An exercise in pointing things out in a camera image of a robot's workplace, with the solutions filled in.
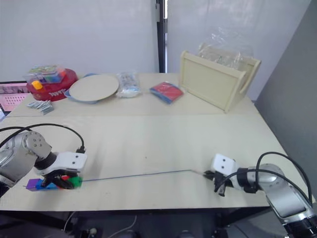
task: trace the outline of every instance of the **gray wall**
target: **gray wall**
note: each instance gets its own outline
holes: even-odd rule
[[[286,153],[304,168],[317,197],[317,0],[311,2],[256,106]]]

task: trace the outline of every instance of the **beige tabletop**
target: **beige tabletop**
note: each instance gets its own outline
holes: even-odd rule
[[[147,75],[154,74],[141,75],[152,86],[154,77]],[[155,78],[175,83],[177,75],[157,74]],[[28,179],[37,178],[31,171],[0,199],[0,209],[94,211],[267,206],[262,192],[247,194],[228,188],[226,196],[220,197],[213,192],[213,182],[201,176],[216,153],[235,159],[244,167],[254,166],[259,155],[266,151],[284,153],[252,102],[245,98],[224,114],[204,101],[193,103],[191,96],[186,93],[167,107],[153,95],[142,95],[134,103],[133,99],[113,98],[99,105],[82,106],[62,100],[54,103],[56,110],[46,116],[26,115],[32,111],[25,110],[24,102],[1,127],[50,122],[78,131],[85,140],[88,155],[82,173],[84,180],[191,171],[87,181],[75,190],[30,192],[24,186]],[[183,101],[191,106],[186,107]],[[126,103],[134,105],[133,110]],[[111,106],[114,104],[123,105],[126,110]],[[75,151],[80,145],[73,133],[62,128],[43,126],[36,131],[45,137],[53,151]],[[8,135],[7,131],[2,133],[1,139]],[[277,156],[268,156],[265,161],[280,166],[288,178],[306,191],[291,163]]]

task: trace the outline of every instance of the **white cable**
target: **white cable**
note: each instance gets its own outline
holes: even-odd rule
[[[68,217],[68,219],[66,220],[65,222],[65,226],[64,226],[64,229],[63,229],[63,232],[65,232],[65,229],[66,229],[66,226],[67,226],[67,223],[69,222],[70,218],[75,214],[75,212],[73,212],[72,214],[70,214],[70,216]]]
[[[108,238],[112,238],[112,237],[114,237],[115,235],[117,235],[117,234],[119,234],[119,233],[121,233],[121,232],[123,232],[123,231],[126,231],[126,230],[132,228],[132,227],[135,225],[136,221],[137,221],[137,215],[135,216],[134,222],[132,223],[132,225],[130,225],[130,226],[126,227],[126,228],[123,228],[122,230],[119,230],[119,231],[113,233],[113,234],[110,235]]]

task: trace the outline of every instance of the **round plate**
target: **round plate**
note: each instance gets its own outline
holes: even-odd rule
[[[118,87],[116,77],[99,74],[79,79],[70,87],[69,93],[79,101],[97,101],[111,96]]]

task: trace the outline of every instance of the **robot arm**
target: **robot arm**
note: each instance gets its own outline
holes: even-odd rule
[[[35,131],[17,134],[0,151],[0,197],[35,167],[35,172],[44,177],[42,186],[51,182],[57,186],[73,189],[62,175],[78,176],[87,155],[82,153],[53,153],[43,136]]]
[[[226,176],[238,172],[255,169],[255,167],[241,168],[234,160],[217,154],[212,162],[211,171],[206,172],[206,177],[214,179],[217,186]],[[264,164],[260,169],[273,171],[284,175],[282,170],[273,164]],[[224,196],[225,187],[247,193],[255,193],[258,188],[265,192],[266,199],[284,226],[290,237],[312,238],[317,237],[317,217],[307,199],[283,178],[259,172],[259,183],[255,185],[256,172],[241,173],[230,178],[223,184],[218,193]]]

